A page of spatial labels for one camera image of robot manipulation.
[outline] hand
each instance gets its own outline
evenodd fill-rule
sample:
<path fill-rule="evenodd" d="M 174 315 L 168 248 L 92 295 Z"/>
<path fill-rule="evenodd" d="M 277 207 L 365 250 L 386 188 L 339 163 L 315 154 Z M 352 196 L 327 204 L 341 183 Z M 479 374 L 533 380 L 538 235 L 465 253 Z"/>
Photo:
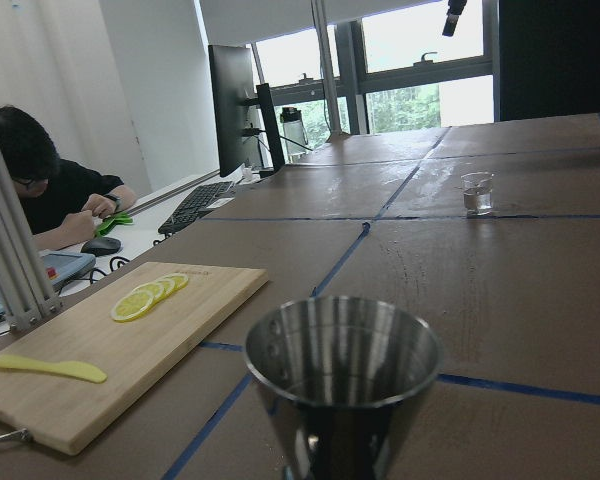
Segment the hand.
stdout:
<path fill-rule="evenodd" d="M 82 207 L 82 211 L 90 210 L 94 217 L 107 218 L 116 213 L 116 202 L 97 193 L 89 195 L 87 203 Z"/>
<path fill-rule="evenodd" d="M 59 229 L 62 231 L 63 243 L 65 245 L 75 245 L 76 243 L 90 240 L 95 235 L 93 214 L 90 210 L 80 213 L 70 213 L 64 217 Z"/>

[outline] wooden cutting board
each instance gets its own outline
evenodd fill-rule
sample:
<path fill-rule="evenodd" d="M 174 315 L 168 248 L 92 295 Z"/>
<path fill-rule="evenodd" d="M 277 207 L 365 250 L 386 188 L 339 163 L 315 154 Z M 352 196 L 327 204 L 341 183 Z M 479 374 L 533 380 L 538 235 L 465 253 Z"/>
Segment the wooden cutting board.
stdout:
<path fill-rule="evenodd" d="M 172 272 L 187 273 L 189 284 L 137 320 L 111 319 L 119 298 Z M 139 266 L 0 352 L 89 362 L 107 380 L 0 370 L 0 421 L 28 429 L 34 441 L 55 450 L 79 453 L 266 282 L 266 270 Z"/>

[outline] man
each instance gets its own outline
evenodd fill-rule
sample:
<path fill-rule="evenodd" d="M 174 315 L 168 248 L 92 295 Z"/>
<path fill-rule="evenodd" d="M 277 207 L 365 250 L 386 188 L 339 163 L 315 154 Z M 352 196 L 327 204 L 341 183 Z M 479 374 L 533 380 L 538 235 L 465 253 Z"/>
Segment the man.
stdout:
<path fill-rule="evenodd" d="M 106 218 L 137 200 L 119 177 L 61 159 L 44 127 L 11 105 L 0 107 L 0 151 L 40 250 L 93 238 L 93 217 Z"/>

